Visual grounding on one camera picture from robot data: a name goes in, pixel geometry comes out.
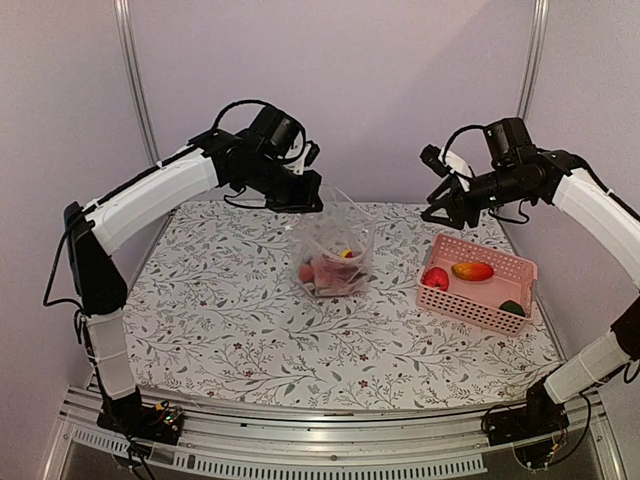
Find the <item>clear zip top bag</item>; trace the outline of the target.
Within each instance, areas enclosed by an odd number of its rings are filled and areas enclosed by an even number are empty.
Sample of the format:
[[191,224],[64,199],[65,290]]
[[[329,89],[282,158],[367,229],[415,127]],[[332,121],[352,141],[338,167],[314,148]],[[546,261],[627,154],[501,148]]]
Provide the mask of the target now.
[[350,249],[362,255],[369,268],[363,288],[357,291],[361,292],[372,271],[377,219],[336,187],[323,185],[319,193],[323,210],[302,215],[293,226],[292,279],[305,291],[296,279],[299,265],[305,258],[319,254],[338,255]]

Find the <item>orange toy mango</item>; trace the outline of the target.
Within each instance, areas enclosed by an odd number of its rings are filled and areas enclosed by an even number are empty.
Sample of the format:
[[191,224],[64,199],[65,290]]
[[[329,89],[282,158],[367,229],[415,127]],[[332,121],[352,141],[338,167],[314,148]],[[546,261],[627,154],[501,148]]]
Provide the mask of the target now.
[[494,276],[493,267],[484,262],[459,262],[451,271],[456,278],[468,282],[482,282]]

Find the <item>red toy apple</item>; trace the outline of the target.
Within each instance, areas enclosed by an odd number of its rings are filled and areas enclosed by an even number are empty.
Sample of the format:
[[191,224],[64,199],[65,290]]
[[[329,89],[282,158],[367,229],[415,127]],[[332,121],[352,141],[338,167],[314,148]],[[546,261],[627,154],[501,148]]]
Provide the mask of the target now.
[[421,283],[429,288],[447,291],[450,280],[446,270],[441,267],[432,267],[423,273]]

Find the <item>red toy lychee bunch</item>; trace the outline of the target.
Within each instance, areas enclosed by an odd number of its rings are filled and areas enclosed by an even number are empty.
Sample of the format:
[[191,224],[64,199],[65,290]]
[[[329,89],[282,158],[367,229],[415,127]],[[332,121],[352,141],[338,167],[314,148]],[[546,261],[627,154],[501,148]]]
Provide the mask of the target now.
[[362,281],[363,288],[369,268],[363,261],[362,255],[351,251],[353,252],[352,258],[342,258],[341,253],[338,255],[319,254],[305,258],[299,265],[296,279],[305,291],[314,297],[316,297],[314,295],[315,284]]

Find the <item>purple toy eggplant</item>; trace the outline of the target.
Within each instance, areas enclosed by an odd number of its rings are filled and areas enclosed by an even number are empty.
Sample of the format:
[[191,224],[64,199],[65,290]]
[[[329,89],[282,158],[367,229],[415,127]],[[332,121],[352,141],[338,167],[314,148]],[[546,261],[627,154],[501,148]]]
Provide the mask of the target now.
[[327,284],[315,284],[314,295],[317,298],[342,297],[351,295],[362,288],[363,282],[332,282]]

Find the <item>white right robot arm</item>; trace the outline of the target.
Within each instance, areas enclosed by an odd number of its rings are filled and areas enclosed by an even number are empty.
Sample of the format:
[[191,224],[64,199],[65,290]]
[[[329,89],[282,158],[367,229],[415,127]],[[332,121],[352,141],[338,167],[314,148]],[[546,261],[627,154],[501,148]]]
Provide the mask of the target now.
[[[421,217],[458,230],[477,226],[482,211],[512,202],[556,207],[581,225],[639,282],[639,216],[606,187],[580,156],[537,147],[523,119],[510,117],[479,126],[490,156],[490,172],[476,175],[448,146],[426,146],[421,161],[442,182],[428,196]],[[537,436],[561,405],[639,359],[639,304],[633,302],[609,330],[527,392],[517,427]]]

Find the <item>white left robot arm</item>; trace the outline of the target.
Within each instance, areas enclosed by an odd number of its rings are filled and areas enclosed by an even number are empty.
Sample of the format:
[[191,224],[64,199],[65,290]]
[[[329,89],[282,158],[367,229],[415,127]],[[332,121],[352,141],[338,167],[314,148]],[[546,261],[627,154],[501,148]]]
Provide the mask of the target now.
[[112,256],[130,238],[184,202],[215,188],[241,194],[251,189],[275,213],[315,213],[323,208],[322,177],[311,165],[320,152],[303,125],[283,110],[255,101],[259,112],[236,133],[220,127],[236,108],[223,108],[213,125],[111,192],[64,211],[65,241],[80,309],[86,318],[89,358],[104,396],[113,401],[111,419],[128,434],[148,426],[146,408],[134,401],[123,327],[128,296]]

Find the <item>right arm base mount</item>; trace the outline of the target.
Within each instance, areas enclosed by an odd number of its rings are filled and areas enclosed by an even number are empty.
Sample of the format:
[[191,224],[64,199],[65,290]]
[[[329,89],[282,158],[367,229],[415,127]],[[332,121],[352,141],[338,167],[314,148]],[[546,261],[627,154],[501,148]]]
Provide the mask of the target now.
[[498,404],[484,413],[480,428],[489,444],[496,446],[564,431],[569,425],[568,416],[560,405]]

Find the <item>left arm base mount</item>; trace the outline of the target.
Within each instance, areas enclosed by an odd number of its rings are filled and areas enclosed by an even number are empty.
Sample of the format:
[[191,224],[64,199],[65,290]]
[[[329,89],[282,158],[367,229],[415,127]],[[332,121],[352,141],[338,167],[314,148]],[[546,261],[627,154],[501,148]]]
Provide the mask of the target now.
[[104,402],[97,426],[127,438],[177,445],[184,425],[184,411],[167,401],[146,406],[134,399]]

